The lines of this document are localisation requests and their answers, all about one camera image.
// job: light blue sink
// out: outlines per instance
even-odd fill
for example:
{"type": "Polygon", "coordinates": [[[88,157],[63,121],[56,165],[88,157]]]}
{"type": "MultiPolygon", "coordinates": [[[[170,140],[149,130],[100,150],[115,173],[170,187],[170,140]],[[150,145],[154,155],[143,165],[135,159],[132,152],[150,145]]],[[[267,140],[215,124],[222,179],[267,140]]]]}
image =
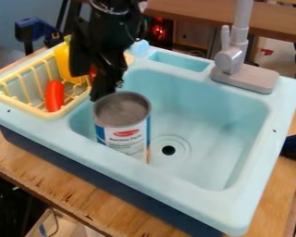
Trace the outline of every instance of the light blue sink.
{"type": "Polygon", "coordinates": [[[152,103],[151,164],[95,141],[88,100],[53,120],[0,101],[0,124],[220,231],[243,234],[294,115],[296,81],[281,77],[272,94],[257,94],[211,81],[212,61],[144,44],[131,52],[122,90],[152,103]],[[165,155],[165,146],[175,153],[165,155]]]}

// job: faucet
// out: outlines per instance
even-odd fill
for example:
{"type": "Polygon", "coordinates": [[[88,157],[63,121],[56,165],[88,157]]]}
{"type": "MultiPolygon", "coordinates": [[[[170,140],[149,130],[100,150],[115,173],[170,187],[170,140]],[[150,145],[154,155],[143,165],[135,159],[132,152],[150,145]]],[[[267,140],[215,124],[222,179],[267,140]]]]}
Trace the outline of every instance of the faucet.
{"type": "Polygon", "coordinates": [[[244,64],[252,10],[253,0],[238,0],[231,34],[228,25],[222,27],[222,49],[215,56],[216,65],[211,71],[211,78],[246,90],[271,94],[279,74],[273,70],[244,64]]]}

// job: can lid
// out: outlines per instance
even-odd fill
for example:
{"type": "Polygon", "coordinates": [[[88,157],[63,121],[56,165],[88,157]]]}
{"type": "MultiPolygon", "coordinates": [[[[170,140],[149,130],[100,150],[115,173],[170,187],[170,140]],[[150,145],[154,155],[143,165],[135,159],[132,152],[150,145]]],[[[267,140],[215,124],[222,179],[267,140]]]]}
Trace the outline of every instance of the can lid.
{"type": "Polygon", "coordinates": [[[95,122],[101,127],[128,127],[146,119],[151,104],[146,97],[133,92],[107,95],[94,105],[95,122]]]}

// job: drain hole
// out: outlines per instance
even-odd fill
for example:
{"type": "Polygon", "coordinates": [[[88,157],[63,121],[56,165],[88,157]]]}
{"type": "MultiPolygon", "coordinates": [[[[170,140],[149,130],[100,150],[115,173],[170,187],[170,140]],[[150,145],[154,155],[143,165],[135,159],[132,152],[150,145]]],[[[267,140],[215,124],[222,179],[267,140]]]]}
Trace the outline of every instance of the drain hole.
{"type": "Polygon", "coordinates": [[[162,148],[162,153],[167,156],[172,156],[176,153],[176,148],[174,148],[172,145],[167,145],[164,148],[162,148]]]}

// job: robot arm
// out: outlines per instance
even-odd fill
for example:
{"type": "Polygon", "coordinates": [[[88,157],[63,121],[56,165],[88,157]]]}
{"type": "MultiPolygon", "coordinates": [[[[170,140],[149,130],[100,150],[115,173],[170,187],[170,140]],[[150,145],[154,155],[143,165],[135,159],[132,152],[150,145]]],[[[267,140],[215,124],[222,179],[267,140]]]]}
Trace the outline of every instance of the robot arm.
{"type": "Polygon", "coordinates": [[[90,0],[90,21],[76,20],[70,43],[69,65],[72,76],[97,68],[90,97],[95,101],[121,86],[128,69],[124,51],[145,34],[143,10],[146,1],[90,0]]]}

